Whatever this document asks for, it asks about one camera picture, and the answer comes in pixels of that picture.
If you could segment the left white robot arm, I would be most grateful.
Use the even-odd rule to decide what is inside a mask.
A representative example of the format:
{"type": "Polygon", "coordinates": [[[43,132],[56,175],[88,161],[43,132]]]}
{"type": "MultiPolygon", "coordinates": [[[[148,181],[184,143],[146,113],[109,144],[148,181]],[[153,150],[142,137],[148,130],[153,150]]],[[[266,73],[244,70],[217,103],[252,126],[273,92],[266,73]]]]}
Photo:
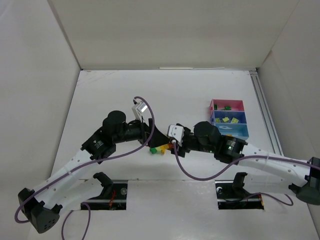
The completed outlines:
{"type": "Polygon", "coordinates": [[[155,148],[169,142],[160,132],[154,118],[148,123],[141,115],[126,122],[126,115],[119,110],[111,111],[68,163],[55,174],[33,189],[23,188],[18,193],[19,209],[34,229],[43,234],[50,230],[65,210],[89,198],[106,196],[111,192],[113,181],[103,172],[95,173],[89,180],[77,184],[87,170],[107,160],[116,159],[116,145],[138,141],[141,145],[155,148]]]}

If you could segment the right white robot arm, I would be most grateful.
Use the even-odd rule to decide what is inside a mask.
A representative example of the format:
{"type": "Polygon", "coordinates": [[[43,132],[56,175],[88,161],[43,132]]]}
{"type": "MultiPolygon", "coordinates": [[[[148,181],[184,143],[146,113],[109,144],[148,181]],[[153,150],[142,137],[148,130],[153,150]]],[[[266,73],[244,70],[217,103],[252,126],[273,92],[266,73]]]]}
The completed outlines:
{"type": "Polygon", "coordinates": [[[318,206],[320,204],[320,160],[298,160],[262,150],[243,139],[223,135],[219,129],[207,121],[194,126],[193,131],[180,124],[171,124],[167,136],[173,144],[173,153],[178,159],[190,151],[210,153],[226,164],[220,172],[210,177],[195,177],[183,167],[182,172],[197,181],[217,178],[232,166],[248,167],[265,172],[254,175],[247,172],[236,173],[230,192],[235,194],[235,202],[245,201],[256,195],[294,195],[298,200],[318,206]]]}

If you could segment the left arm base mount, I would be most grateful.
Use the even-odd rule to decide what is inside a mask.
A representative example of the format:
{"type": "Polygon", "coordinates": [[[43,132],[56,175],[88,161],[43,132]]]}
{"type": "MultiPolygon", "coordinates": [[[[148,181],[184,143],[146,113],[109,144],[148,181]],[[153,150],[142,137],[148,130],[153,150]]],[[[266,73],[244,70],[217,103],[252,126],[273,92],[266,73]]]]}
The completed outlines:
{"type": "Polygon", "coordinates": [[[93,175],[102,190],[85,203],[92,211],[124,211],[127,209],[128,181],[111,180],[105,173],[93,175]]]}

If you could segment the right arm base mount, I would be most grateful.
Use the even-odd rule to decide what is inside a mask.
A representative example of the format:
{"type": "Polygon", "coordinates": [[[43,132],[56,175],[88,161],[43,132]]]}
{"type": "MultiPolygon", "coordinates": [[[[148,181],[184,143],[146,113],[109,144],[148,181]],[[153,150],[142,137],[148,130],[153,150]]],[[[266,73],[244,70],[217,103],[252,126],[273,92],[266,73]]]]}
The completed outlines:
{"type": "Polygon", "coordinates": [[[233,180],[216,180],[216,197],[219,210],[263,210],[261,195],[251,195],[244,189],[248,174],[238,172],[233,180]]]}

